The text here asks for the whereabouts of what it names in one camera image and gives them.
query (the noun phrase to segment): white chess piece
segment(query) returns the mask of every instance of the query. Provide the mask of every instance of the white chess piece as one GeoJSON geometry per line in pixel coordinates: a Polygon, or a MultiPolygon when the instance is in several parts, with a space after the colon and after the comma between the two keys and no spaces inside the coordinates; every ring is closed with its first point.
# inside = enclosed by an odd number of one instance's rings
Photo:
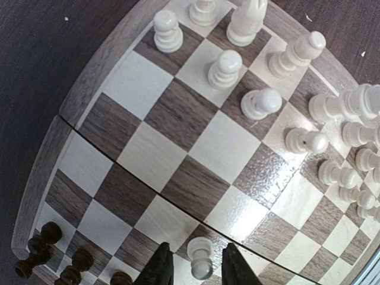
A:
{"type": "Polygon", "coordinates": [[[238,81],[242,66],[243,59],[239,53],[234,50],[225,50],[210,67],[208,82],[212,88],[228,89],[238,81]]]}
{"type": "Polygon", "coordinates": [[[285,138],[286,148],[293,153],[323,153],[328,147],[328,138],[321,132],[292,129],[285,138]]]}
{"type": "Polygon", "coordinates": [[[326,160],[319,167],[318,177],[326,185],[338,183],[341,187],[351,189],[355,187],[357,173],[351,168],[340,168],[336,161],[326,160]]]}
{"type": "Polygon", "coordinates": [[[376,202],[376,197],[370,191],[360,191],[357,186],[352,189],[341,187],[339,197],[347,203],[357,202],[358,206],[366,210],[371,209],[376,202]]]}
{"type": "Polygon", "coordinates": [[[218,14],[215,0],[197,0],[190,6],[190,19],[199,26],[210,26],[218,14]]]}
{"type": "Polygon", "coordinates": [[[343,115],[373,119],[380,113],[380,85],[362,84],[357,89],[342,92],[339,97],[320,94],[309,102],[310,115],[324,123],[343,115]]]}
{"type": "Polygon", "coordinates": [[[268,0],[244,0],[232,14],[228,40],[236,46],[250,45],[264,25],[268,0]]]}
{"type": "Polygon", "coordinates": [[[352,147],[360,147],[369,142],[380,145],[380,125],[372,129],[357,122],[347,123],[343,127],[342,138],[347,145],[352,147]]]}
{"type": "Polygon", "coordinates": [[[164,53],[179,50],[183,44],[183,33],[179,27],[177,16],[170,10],[157,12],[153,19],[154,42],[157,49],[164,53]]]}
{"type": "Polygon", "coordinates": [[[252,90],[244,95],[240,106],[243,114],[251,120],[264,119],[269,114],[280,110],[283,99],[277,91],[271,88],[252,90]]]}
{"type": "Polygon", "coordinates": [[[269,70],[278,78],[289,76],[297,67],[307,67],[311,60],[321,55],[326,47],[326,39],[318,31],[304,34],[292,40],[284,52],[273,54],[269,60],[269,70]]]}
{"type": "Polygon", "coordinates": [[[195,279],[206,280],[213,275],[213,242],[206,237],[196,237],[188,243],[191,274],[195,279]]]}

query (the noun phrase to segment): dark wooden table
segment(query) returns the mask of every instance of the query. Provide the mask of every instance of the dark wooden table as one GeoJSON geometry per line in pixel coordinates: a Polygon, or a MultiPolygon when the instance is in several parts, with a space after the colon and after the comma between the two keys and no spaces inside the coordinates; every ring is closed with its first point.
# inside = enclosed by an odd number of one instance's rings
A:
{"type": "MultiPolygon", "coordinates": [[[[0,284],[24,284],[12,267],[11,236],[23,189],[48,126],[92,54],[137,1],[0,3],[0,284]]],[[[329,50],[359,83],[379,83],[380,2],[274,2],[307,29],[323,32],[329,50]]],[[[32,277],[27,284],[40,282],[32,277]]]]}

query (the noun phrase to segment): pawn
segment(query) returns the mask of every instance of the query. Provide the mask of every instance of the pawn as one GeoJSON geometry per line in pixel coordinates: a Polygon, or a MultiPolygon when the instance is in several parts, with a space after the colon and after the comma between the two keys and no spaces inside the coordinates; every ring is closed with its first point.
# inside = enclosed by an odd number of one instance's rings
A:
{"type": "Polygon", "coordinates": [[[183,33],[176,14],[169,10],[161,10],[154,16],[153,23],[157,49],[164,53],[179,50],[183,44],[183,33]]]}
{"type": "Polygon", "coordinates": [[[216,22],[218,14],[215,0],[197,0],[190,6],[190,19],[199,26],[210,26],[216,22]]]}
{"type": "Polygon", "coordinates": [[[206,280],[213,275],[213,242],[206,237],[196,237],[188,243],[191,274],[195,279],[206,280]]]}
{"type": "Polygon", "coordinates": [[[319,167],[318,177],[326,185],[338,183],[341,187],[351,189],[355,187],[357,174],[351,168],[340,168],[336,161],[326,160],[319,167]]]}
{"type": "Polygon", "coordinates": [[[285,138],[286,148],[293,153],[323,153],[328,147],[328,138],[321,132],[292,129],[285,138]]]}
{"type": "Polygon", "coordinates": [[[48,245],[57,243],[61,238],[61,228],[56,223],[50,221],[42,227],[40,235],[35,235],[28,241],[29,251],[33,254],[38,254],[46,249],[48,245]]]}
{"type": "Polygon", "coordinates": [[[283,99],[271,88],[252,90],[244,95],[240,106],[243,114],[250,120],[258,121],[280,110],[283,99]]]}
{"type": "Polygon", "coordinates": [[[208,83],[218,90],[228,89],[238,81],[242,66],[243,59],[237,52],[225,50],[210,67],[208,83]]]}
{"type": "Polygon", "coordinates": [[[357,202],[357,205],[365,210],[371,209],[376,202],[376,197],[370,191],[360,191],[357,186],[352,189],[341,187],[339,197],[347,203],[357,202]]]}
{"type": "Polygon", "coordinates": [[[132,277],[124,272],[116,272],[111,278],[110,285],[132,285],[132,277]]]}

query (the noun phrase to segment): black pawn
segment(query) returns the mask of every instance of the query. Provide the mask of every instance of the black pawn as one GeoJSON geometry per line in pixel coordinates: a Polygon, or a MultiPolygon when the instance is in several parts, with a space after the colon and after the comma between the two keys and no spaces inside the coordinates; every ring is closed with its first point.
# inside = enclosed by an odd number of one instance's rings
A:
{"type": "Polygon", "coordinates": [[[22,279],[28,279],[32,275],[34,267],[46,264],[51,257],[52,255],[48,248],[40,251],[38,254],[30,253],[27,259],[16,262],[16,274],[22,279]]]}
{"type": "Polygon", "coordinates": [[[42,227],[40,235],[35,235],[28,241],[28,248],[31,253],[38,254],[48,245],[57,243],[61,238],[61,228],[56,223],[50,221],[42,227]]]}
{"type": "Polygon", "coordinates": [[[133,280],[131,276],[124,272],[116,272],[112,278],[110,285],[132,285],[133,280]]]}
{"type": "Polygon", "coordinates": [[[76,251],[72,257],[72,265],[67,266],[60,275],[60,278],[56,280],[59,284],[67,285],[79,285],[82,281],[81,272],[88,271],[94,264],[94,258],[92,255],[83,248],[76,251]]]}

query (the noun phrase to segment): dark square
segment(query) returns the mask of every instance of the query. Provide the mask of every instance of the dark square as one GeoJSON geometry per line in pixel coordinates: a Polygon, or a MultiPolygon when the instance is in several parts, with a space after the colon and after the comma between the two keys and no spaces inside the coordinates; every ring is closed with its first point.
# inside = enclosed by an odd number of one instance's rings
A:
{"type": "Polygon", "coordinates": [[[95,200],[134,226],[156,193],[135,176],[114,164],[100,185],[95,200]]]}
{"type": "Polygon", "coordinates": [[[79,248],[86,249],[93,256],[94,265],[91,266],[89,272],[95,276],[99,276],[100,273],[102,273],[112,258],[111,254],[107,253],[95,243],[87,239],[80,232],[76,231],[66,251],[66,255],[72,258],[72,256],[79,248]]]}
{"type": "Polygon", "coordinates": [[[254,252],[275,260],[297,232],[298,230],[291,224],[270,212],[244,244],[254,252]]]}
{"type": "Polygon", "coordinates": [[[163,53],[157,49],[154,43],[154,28],[145,34],[135,47],[135,51],[168,73],[176,75],[203,41],[203,37],[190,28],[182,24],[179,24],[179,27],[183,32],[183,45],[176,52],[163,53]]]}
{"type": "Polygon", "coordinates": [[[157,243],[136,229],[132,229],[115,254],[124,263],[141,271],[159,247],[157,243]]]}
{"type": "Polygon", "coordinates": [[[78,227],[91,200],[89,194],[58,169],[45,201],[66,221],[78,227]]]}
{"type": "Polygon", "coordinates": [[[259,55],[259,53],[262,51],[264,46],[268,43],[268,41],[271,38],[271,35],[265,31],[264,29],[261,29],[257,35],[254,41],[245,47],[239,47],[232,44],[227,36],[226,31],[229,23],[231,23],[231,16],[232,16],[233,10],[231,10],[215,27],[215,29],[208,35],[207,39],[220,47],[223,50],[233,49],[239,52],[239,54],[243,58],[243,64],[246,67],[250,67],[255,58],[259,55]]]}
{"type": "Polygon", "coordinates": [[[233,184],[270,209],[295,171],[282,157],[261,143],[233,184]]]}
{"type": "Polygon", "coordinates": [[[247,71],[243,76],[242,80],[232,91],[231,95],[228,97],[221,110],[227,114],[231,119],[237,122],[240,126],[249,131],[252,135],[257,137],[259,140],[263,140],[270,128],[272,127],[274,121],[277,119],[278,115],[284,109],[286,101],[283,99],[283,104],[281,109],[274,114],[268,115],[266,118],[260,121],[253,121],[248,119],[242,112],[240,103],[243,96],[252,90],[261,90],[267,88],[268,86],[260,78],[250,71],[247,71]]]}
{"type": "Polygon", "coordinates": [[[79,132],[116,160],[139,124],[137,117],[102,93],[79,132]]]}
{"type": "Polygon", "coordinates": [[[218,108],[185,83],[174,79],[145,121],[189,151],[218,108]]]}
{"type": "Polygon", "coordinates": [[[161,193],[184,211],[204,220],[229,186],[215,173],[186,156],[161,193]]]}
{"type": "Polygon", "coordinates": [[[301,232],[322,245],[343,216],[343,212],[326,196],[314,209],[301,232]]]}

